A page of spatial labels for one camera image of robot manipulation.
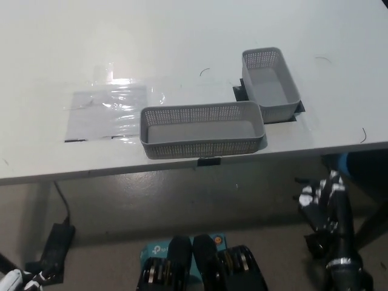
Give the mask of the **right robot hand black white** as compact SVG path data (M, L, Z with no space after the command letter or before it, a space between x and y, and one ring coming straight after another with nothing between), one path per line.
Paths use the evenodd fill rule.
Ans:
M296 197L298 208L314 232L334 233L353 240L355 236L349 192L340 173L332 170L325 179L295 180L304 187Z

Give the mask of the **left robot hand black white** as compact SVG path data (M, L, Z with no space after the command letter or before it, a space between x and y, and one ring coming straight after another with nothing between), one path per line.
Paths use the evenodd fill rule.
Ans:
M19 269L11 270L1 279L1 291L34 291L43 290L47 278L42 272L32 274Z

